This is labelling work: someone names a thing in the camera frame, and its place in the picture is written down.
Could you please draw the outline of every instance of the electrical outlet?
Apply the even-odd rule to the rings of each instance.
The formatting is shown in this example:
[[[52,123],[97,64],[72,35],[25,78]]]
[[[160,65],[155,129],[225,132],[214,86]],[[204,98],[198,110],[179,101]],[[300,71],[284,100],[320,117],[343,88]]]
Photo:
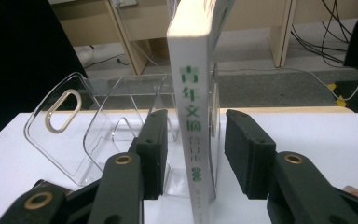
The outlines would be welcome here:
[[[116,7],[127,7],[138,4],[138,0],[113,0]]]

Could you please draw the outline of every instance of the wire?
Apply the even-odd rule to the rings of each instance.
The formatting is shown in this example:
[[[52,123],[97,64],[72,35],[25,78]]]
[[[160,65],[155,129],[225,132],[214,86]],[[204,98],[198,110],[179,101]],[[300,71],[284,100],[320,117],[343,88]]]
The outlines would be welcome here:
[[[325,84],[323,81],[321,81],[315,74],[313,74],[310,71],[307,70],[303,70],[303,69],[299,69],[299,68],[294,68],[294,67],[281,67],[281,68],[268,68],[268,69],[258,69],[258,68],[240,68],[240,69],[233,69],[233,70],[224,70],[224,69],[219,69],[219,72],[239,72],[239,71],[259,71],[259,72],[267,72],[267,71],[277,71],[277,70],[283,70],[283,69],[289,69],[289,70],[295,70],[295,71],[300,71],[300,72],[305,72],[307,74],[310,74],[311,76],[313,76],[319,83],[321,83],[324,87],[326,87],[336,99],[339,99],[341,101],[349,101],[351,98],[353,98],[353,96],[358,92],[358,86],[356,87],[355,91],[352,93],[352,95],[348,98],[342,99],[339,96],[337,96],[332,90],[330,90],[330,88],[328,87],[327,84]]]
[[[341,20],[339,19],[338,16],[334,15],[334,13],[330,10],[330,8],[328,7],[328,5],[325,3],[324,0],[322,0],[322,3],[324,4],[324,7],[327,9],[327,11],[330,13],[330,15],[333,16],[333,18],[338,22],[339,26],[345,30],[349,35],[351,35],[351,32],[344,26],[344,24],[342,24]]]
[[[346,50],[345,49],[329,48],[329,47],[327,47],[325,45],[325,41],[326,41],[327,34],[330,34],[335,39],[337,39],[337,40],[339,40],[339,41],[341,41],[343,43],[349,44],[349,40],[347,38],[347,35],[351,35],[351,32],[349,32],[348,29],[340,21],[339,14],[338,14],[337,0],[334,1],[332,9],[330,9],[330,7],[325,3],[324,0],[322,0],[322,2],[324,4],[324,7],[330,13],[330,19],[329,19],[329,22],[327,23],[327,25],[324,22],[322,22],[322,26],[325,29],[322,45],[321,46],[314,45],[314,44],[311,44],[310,42],[305,41],[304,39],[302,39],[298,35],[294,25],[292,25],[293,30],[292,30],[291,34],[304,49],[306,49],[306,50],[308,50],[308,51],[310,51],[312,53],[315,53],[317,55],[322,56],[324,62],[326,64],[328,64],[329,66],[338,67],[338,68],[347,68],[345,66],[338,66],[338,65],[335,65],[335,64],[331,64],[331,62],[334,62],[334,63],[339,63],[340,65],[342,65],[342,64],[344,64],[344,61],[340,60],[339,58],[337,58],[337,57],[335,57],[335,56],[333,56],[333,55],[331,55],[329,53],[326,53],[327,50],[333,50],[333,51],[339,51],[339,52],[346,52]],[[330,31],[330,26],[332,24],[333,19],[335,19],[337,21],[337,23],[339,25],[339,28],[340,28],[340,31],[343,34],[343,39],[339,38],[337,35],[333,34]]]
[[[293,31],[291,32],[292,36],[297,40],[297,42],[303,47],[305,48],[306,50],[312,52],[312,53],[315,53],[319,56],[323,56],[333,62],[336,62],[336,63],[343,63],[340,59],[330,55],[330,54],[327,54],[327,53],[324,53],[322,54],[322,52],[319,50],[321,49],[323,46],[317,46],[317,45],[314,45],[314,44],[311,44],[310,42],[307,42],[305,40],[303,40],[299,35],[298,33],[296,32],[296,28],[295,26],[293,26]],[[346,50],[345,49],[332,49],[332,48],[326,48],[326,49],[331,49],[331,50],[334,50],[334,51],[342,51],[342,52],[345,52]]]
[[[121,63],[121,64],[123,64],[123,65],[130,65],[129,63],[124,63],[124,62],[122,62],[120,59],[116,59],[116,62],[117,62],[117,63]]]
[[[332,67],[342,67],[342,66],[335,66],[335,65],[332,65],[331,63],[329,63],[327,60],[326,60],[326,58],[324,57],[324,41],[325,41],[325,39],[326,39],[326,37],[327,37],[327,34],[328,34],[328,30],[329,30],[329,27],[330,27],[330,24],[331,24],[331,21],[332,21],[332,19],[333,19],[333,17],[334,17],[334,12],[335,11],[338,11],[338,9],[337,9],[337,0],[335,0],[334,1],[334,5],[333,5],[333,12],[332,12],[332,14],[331,14],[331,16],[330,16],[330,20],[329,20],[329,22],[327,23],[327,29],[326,29],[326,32],[324,32],[324,38],[323,38],[323,40],[322,40],[322,48],[321,48],[321,53],[322,53],[322,58],[324,59],[324,62],[325,63],[327,63],[328,65],[330,65],[330,66],[332,66]]]
[[[121,56],[121,55],[124,55],[124,54],[118,54],[118,55],[115,55],[115,56],[110,57],[110,58],[108,58],[108,59],[105,59],[105,60],[103,60],[103,61],[100,61],[100,62],[97,62],[97,63],[92,63],[92,64],[87,65],[86,67],[84,67],[84,69],[89,68],[89,67],[91,67],[91,66],[93,66],[93,65],[95,65],[95,64],[98,64],[98,63],[107,62],[107,61],[109,61],[109,60],[111,60],[111,59],[114,59],[114,58],[116,58],[116,57],[118,57],[118,56]]]

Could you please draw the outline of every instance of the book spine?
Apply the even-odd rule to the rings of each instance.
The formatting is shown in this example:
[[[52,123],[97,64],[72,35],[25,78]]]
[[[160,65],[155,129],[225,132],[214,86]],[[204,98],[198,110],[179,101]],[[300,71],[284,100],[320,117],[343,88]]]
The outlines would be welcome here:
[[[194,223],[206,224],[213,183],[209,169],[209,37],[172,37],[168,44]]]

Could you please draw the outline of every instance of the wooden cabinet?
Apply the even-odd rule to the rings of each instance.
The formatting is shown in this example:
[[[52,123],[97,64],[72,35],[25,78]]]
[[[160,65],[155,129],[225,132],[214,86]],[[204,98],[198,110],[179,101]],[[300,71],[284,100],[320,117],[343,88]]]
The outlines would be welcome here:
[[[334,0],[324,0],[333,8]],[[112,7],[109,0],[76,0],[53,5],[74,46],[121,42],[134,74],[142,74],[152,54],[149,40],[164,38],[170,24],[166,0],[138,0]],[[358,0],[337,0],[342,20],[358,17]],[[328,21],[322,0],[237,0],[224,30],[268,27],[275,66],[284,66],[292,24]]]

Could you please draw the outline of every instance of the oval cutout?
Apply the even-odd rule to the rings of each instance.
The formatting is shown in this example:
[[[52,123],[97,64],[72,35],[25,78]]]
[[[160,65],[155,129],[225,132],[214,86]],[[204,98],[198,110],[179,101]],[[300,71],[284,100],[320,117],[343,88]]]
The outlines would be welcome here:
[[[66,100],[66,98],[68,98],[68,96],[70,95],[74,95],[77,100],[76,108],[74,111],[72,111],[71,115],[66,120],[66,122],[61,126],[61,128],[56,129],[51,125],[51,117],[53,116],[54,112],[56,112],[56,110],[60,107],[60,105],[62,105],[62,103]],[[62,133],[71,123],[72,119],[74,119],[74,117],[80,111],[80,109],[81,109],[81,96],[78,93],[78,91],[72,89],[65,91],[62,94],[62,96],[60,96],[60,98],[56,101],[56,103],[54,103],[54,105],[52,105],[51,108],[48,110],[48,113],[46,114],[46,118],[45,118],[46,127],[51,133]]]

